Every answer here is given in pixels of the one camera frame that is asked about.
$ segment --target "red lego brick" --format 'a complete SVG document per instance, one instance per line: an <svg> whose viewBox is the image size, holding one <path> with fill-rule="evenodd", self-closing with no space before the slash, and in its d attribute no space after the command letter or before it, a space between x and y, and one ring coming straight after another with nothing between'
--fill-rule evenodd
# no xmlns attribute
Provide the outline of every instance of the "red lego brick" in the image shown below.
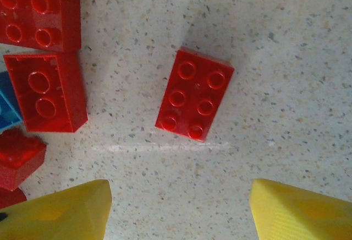
<svg viewBox="0 0 352 240"><path fill-rule="evenodd" d="M44 162L46 145L12 128L0 135L0 188L15 190Z"/></svg>
<svg viewBox="0 0 352 240"><path fill-rule="evenodd" d="M73 133L88 120L77 52L4 59L28 131Z"/></svg>
<svg viewBox="0 0 352 240"><path fill-rule="evenodd" d="M27 201L27 197L19 188L15 189L13 192L6 189L0 189L0 209L4 209L8 206L22 203L24 201Z"/></svg>
<svg viewBox="0 0 352 240"><path fill-rule="evenodd" d="M182 47L155 126L204 141L233 72L229 62Z"/></svg>
<svg viewBox="0 0 352 240"><path fill-rule="evenodd" d="M80 0L0 0L0 43L55 52L81 48Z"/></svg>

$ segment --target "lego brick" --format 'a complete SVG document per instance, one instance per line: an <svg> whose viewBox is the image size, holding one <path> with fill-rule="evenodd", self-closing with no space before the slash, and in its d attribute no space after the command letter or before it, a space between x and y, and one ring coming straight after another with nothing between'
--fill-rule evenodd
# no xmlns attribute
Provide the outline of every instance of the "lego brick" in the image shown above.
<svg viewBox="0 0 352 240"><path fill-rule="evenodd" d="M250 206L260 240L350 240L352 203L255 179Z"/></svg>
<svg viewBox="0 0 352 240"><path fill-rule="evenodd" d="M0 132L21 123L20 107L8 72L0 73Z"/></svg>
<svg viewBox="0 0 352 240"><path fill-rule="evenodd" d="M80 0L0 0L0 43L54 52L81 48Z"/></svg>
<svg viewBox="0 0 352 240"><path fill-rule="evenodd" d="M73 133L88 120L77 52L4 59L28 131Z"/></svg>
<svg viewBox="0 0 352 240"><path fill-rule="evenodd" d="M233 72L229 62L182 47L155 126L204 141Z"/></svg>
<svg viewBox="0 0 352 240"><path fill-rule="evenodd" d="M0 135L0 188L15 190L44 162L46 145L12 128Z"/></svg>
<svg viewBox="0 0 352 240"><path fill-rule="evenodd" d="M112 204L96 180L0 210L0 240L103 240Z"/></svg>
<svg viewBox="0 0 352 240"><path fill-rule="evenodd" d="M17 203L22 203L26 200L26 195L19 188L15 189L13 192L6 189L0 189L0 209Z"/></svg>

